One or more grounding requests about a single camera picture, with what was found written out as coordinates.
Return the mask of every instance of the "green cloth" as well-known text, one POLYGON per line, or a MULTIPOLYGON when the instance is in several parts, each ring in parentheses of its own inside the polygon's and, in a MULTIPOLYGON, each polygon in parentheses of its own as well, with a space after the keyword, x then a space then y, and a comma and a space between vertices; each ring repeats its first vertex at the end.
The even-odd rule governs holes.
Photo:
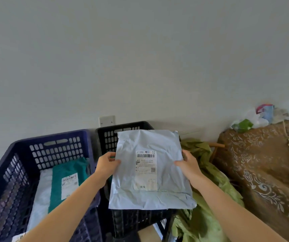
POLYGON ((51 194, 48 213, 50 213, 64 201, 62 200, 62 178, 77 173, 78 186, 80 186, 89 176, 86 172, 87 166, 87 160, 82 157, 77 160, 71 160, 69 162, 59 164, 52 168, 51 194))
MULTIPOLYGON (((181 146, 195 156, 202 173, 206 177, 230 195, 235 202, 244 207, 240 193, 230 184, 229 179, 209 162, 211 148, 207 142, 191 138, 182 140, 181 146)), ((193 210, 179 211, 172 225, 172 234, 175 237, 183 237, 183 242, 229 241, 202 195, 193 192, 193 198, 197 202, 197 207, 193 210)))

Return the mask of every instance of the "white wall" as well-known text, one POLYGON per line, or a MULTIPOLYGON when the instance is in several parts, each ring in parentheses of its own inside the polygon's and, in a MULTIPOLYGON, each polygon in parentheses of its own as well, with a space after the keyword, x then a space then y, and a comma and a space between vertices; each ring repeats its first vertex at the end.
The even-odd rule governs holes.
POLYGON ((289 106, 289 0, 0 0, 0 158, 103 115, 215 140, 263 102, 289 106))

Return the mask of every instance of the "plastic crate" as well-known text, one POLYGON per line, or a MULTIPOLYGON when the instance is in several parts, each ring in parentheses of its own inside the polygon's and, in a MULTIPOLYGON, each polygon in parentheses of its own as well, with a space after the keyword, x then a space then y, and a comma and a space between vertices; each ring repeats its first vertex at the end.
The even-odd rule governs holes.
MULTIPOLYGON (((118 132, 128 130, 153 130, 146 121, 107 126, 98 128, 102 154, 108 151, 116 151, 118 132)), ((163 219, 171 218, 177 210, 111 210, 113 216, 114 237, 124 238, 133 231, 139 231, 163 219)))
MULTIPOLYGON (((89 158, 95 171, 88 130, 79 130, 19 140, 0 160, 0 241, 26 232, 40 170, 80 157, 89 158)), ((102 241, 96 209, 99 193, 81 220, 71 241, 102 241)))

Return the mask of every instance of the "forearm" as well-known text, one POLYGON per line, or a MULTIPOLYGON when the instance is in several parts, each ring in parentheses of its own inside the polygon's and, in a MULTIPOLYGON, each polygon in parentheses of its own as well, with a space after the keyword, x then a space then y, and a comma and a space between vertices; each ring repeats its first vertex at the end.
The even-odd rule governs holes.
POLYGON ((105 180, 94 173, 71 196, 50 212, 20 242, 69 241, 105 180))
POLYGON ((198 175, 193 182, 193 187, 202 194, 232 242, 286 241, 268 225, 233 201, 205 176, 198 175))

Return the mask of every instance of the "teal package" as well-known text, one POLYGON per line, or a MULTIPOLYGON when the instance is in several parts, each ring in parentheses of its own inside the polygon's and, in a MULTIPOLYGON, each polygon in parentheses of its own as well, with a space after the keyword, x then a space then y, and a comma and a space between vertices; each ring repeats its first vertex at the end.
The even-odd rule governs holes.
MULTIPOLYGON (((62 194, 62 191, 64 190, 62 184, 65 184, 65 179, 63 180, 63 178, 78 178, 78 186, 80 186, 89 177, 89 174, 86 171, 88 164, 89 163, 87 160, 82 157, 77 160, 71 160, 69 162, 59 164, 52 168, 52 183, 48 213, 50 213, 65 200, 65 198, 63 199, 62 194)), ((74 186, 74 183, 71 184, 71 189, 76 187, 77 185, 74 186)))

